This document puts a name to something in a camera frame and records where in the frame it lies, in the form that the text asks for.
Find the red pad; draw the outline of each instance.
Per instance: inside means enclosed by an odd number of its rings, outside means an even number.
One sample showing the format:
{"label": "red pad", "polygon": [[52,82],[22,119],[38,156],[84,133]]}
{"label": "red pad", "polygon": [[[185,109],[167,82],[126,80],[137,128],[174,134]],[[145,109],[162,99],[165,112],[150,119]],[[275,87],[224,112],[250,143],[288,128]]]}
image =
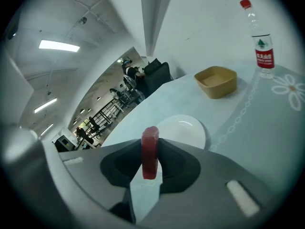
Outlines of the red pad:
{"label": "red pad", "polygon": [[142,172],[144,179],[153,180],[157,176],[158,140],[159,130],[155,126],[146,128],[142,134]]}

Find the square bowl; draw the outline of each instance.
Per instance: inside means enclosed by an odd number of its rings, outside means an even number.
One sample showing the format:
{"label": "square bowl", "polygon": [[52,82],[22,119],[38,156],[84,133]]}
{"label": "square bowl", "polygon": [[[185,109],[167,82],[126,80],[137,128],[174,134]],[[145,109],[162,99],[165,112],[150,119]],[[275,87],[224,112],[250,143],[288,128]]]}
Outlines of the square bowl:
{"label": "square bowl", "polygon": [[212,99],[222,98],[237,88],[237,73],[221,66],[212,66],[200,71],[195,75],[195,79]]}

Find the light blue tablecloth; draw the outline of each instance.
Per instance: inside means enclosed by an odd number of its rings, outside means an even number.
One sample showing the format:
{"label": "light blue tablecloth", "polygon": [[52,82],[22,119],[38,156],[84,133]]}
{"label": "light blue tablecloth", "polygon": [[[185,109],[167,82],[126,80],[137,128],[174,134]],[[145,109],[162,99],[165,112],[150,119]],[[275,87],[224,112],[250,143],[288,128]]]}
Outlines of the light blue tablecloth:
{"label": "light blue tablecloth", "polygon": [[[164,84],[132,110],[102,146],[141,138],[145,128],[158,125],[167,117],[190,115],[205,128],[206,149],[231,158],[273,192],[288,190],[304,159],[304,77],[281,66],[276,68],[276,76],[280,78],[275,80],[261,79],[255,63],[226,67],[237,72],[238,86],[233,94],[210,99],[193,74]],[[298,89],[304,89],[304,95]],[[140,169],[131,182],[137,221],[157,202],[156,187],[162,182],[161,173],[154,182],[141,176]],[[150,197],[143,201],[148,190]]]}

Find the flower pattern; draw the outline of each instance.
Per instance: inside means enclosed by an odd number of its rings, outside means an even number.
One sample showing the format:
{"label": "flower pattern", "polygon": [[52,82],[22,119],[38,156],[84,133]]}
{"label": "flower pattern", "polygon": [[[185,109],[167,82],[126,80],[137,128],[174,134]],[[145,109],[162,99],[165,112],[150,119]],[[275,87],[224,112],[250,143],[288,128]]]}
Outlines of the flower pattern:
{"label": "flower pattern", "polygon": [[292,75],[286,74],[285,78],[275,76],[273,80],[279,85],[271,87],[271,90],[278,95],[288,94],[290,106],[300,111],[302,108],[301,101],[305,103],[305,84],[296,83]]}

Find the red bottle cap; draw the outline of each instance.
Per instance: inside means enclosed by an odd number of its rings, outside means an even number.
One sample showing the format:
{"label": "red bottle cap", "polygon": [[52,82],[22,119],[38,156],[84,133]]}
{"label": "red bottle cap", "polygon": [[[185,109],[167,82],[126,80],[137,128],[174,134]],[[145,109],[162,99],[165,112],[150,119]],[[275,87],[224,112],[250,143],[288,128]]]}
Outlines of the red bottle cap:
{"label": "red bottle cap", "polygon": [[244,8],[250,8],[251,7],[251,2],[249,0],[241,0],[240,5]]}

